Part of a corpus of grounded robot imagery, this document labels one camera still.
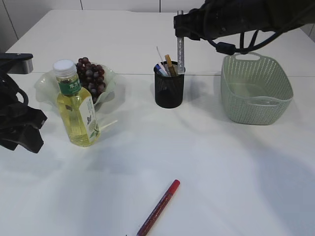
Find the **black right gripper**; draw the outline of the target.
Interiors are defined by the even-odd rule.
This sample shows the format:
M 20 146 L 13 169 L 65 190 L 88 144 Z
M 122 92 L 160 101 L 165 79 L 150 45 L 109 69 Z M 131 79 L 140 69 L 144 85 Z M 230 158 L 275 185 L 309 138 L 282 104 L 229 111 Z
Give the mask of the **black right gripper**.
M 194 8 L 187 14 L 178 14 L 173 18 L 175 36 L 191 40 L 208 40 L 204 32 L 204 22 L 208 7 Z

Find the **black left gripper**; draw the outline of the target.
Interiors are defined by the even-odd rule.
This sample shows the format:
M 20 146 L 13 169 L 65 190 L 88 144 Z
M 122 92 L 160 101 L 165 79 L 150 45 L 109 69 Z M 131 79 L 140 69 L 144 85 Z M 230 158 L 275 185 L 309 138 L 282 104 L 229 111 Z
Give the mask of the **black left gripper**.
M 8 150 L 22 146 L 26 150 L 38 153 L 44 141 L 40 129 L 46 122 L 46 115 L 39 109 L 27 107 L 26 112 L 18 117 L 0 118 L 0 145 Z

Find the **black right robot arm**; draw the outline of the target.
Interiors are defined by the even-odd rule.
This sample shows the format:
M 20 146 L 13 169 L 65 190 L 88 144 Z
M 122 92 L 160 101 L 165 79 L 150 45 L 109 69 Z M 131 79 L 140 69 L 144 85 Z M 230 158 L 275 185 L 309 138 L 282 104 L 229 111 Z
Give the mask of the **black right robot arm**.
M 207 0 L 174 17 L 177 37 L 208 41 L 218 53 L 247 54 L 315 22 L 313 0 Z

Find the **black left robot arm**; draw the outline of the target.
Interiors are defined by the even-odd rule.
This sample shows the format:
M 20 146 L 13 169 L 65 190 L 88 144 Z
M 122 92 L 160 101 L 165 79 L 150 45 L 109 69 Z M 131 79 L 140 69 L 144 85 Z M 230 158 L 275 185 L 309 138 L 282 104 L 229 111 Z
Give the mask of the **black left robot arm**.
M 47 120 L 29 106 L 27 94 L 5 72 L 0 72 L 0 145 L 15 150 L 18 145 L 38 153 L 44 141 L 40 129 Z

